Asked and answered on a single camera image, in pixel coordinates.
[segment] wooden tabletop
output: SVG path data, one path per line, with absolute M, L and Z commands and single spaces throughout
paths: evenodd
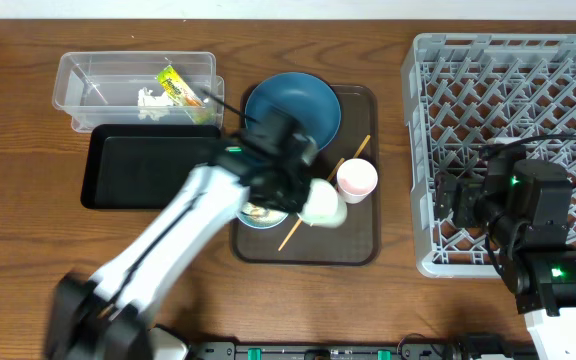
M 232 255 L 224 228 L 177 281 L 160 323 L 190 339 L 241 342 L 396 343 L 410 332 L 466 331 L 528 340 L 501 281 L 428 279 L 415 267 L 399 71 L 422 32 L 576 33 L 576 22 L 0 21 L 0 359 L 39 358 L 59 279 L 73 269 L 91 274 L 157 215 L 79 203 L 89 136 L 51 104 L 69 51 L 210 51 L 235 104 L 285 71 L 365 85 L 377 96 L 377 260 L 361 268 L 249 265 Z M 236 124 L 227 114 L 226 128 Z

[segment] gray dish rack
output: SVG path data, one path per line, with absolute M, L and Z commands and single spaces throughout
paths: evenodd
M 434 176 L 482 178 L 477 148 L 492 138 L 576 135 L 576 35 L 420 34 L 401 75 L 417 268 L 429 277 L 497 277 L 481 232 L 435 219 Z M 529 158 L 568 169 L 568 243 L 576 248 L 576 143 L 527 148 Z

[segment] black tray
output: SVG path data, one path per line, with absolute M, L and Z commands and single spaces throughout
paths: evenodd
M 90 137 L 81 204 L 89 209 L 163 209 L 220 131 L 206 125 L 101 125 Z
M 363 86 L 331 87 L 341 103 L 341 126 L 336 138 L 317 157 L 312 166 L 313 175 L 327 178 L 339 159 L 352 158 L 368 134 L 371 140 L 359 157 L 370 161 L 379 171 L 377 104 L 374 95 Z M 292 229 L 297 216 L 291 215 L 281 224 L 265 230 L 253 229 L 235 220 L 230 232 L 232 249 L 237 257 L 251 263 L 365 265 L 379 253 L 379 217 L 377 185 L 364 201 L 348 205 L 348 218 L 342 226 L 326 229 L 301 224 L 281 252 L 277 248 Z

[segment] clear plastic bin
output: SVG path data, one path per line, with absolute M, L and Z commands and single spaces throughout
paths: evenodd
M 208 52 L 80 52 L 67 53 L 59 62 L 53 93 L 53 106 L 72 116 L 72 128 L 91 132 L 101 124 L 195 124 L 193 119 L 214 113 L 205 125 L 221 127 L 223 107 L 214 101 L 205 106 L 139 107 L 139 90 L 152 90 L 161 95 L 164 88 L 157 81 L 166 66 L 172 65 L 179 75 L 200 95 L 210 90 L 223 99 L 223 79 L 215 75 L 215 56 Z M 139 119 L 140 110 L 167 110 L 157 121 Z

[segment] white cup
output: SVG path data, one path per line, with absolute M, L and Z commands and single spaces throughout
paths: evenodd
M 310 226 L 336 228 L 346 220 L 348 209 L 344 200 L 328 181 L 312 179 L 308 201 L 297 215 L 301 221 Z
M 364 159 L 350 159 L 337 170 L 339 194 L 348 204 L 357 204 L 375 190 L 378 178 L 371 163 Z

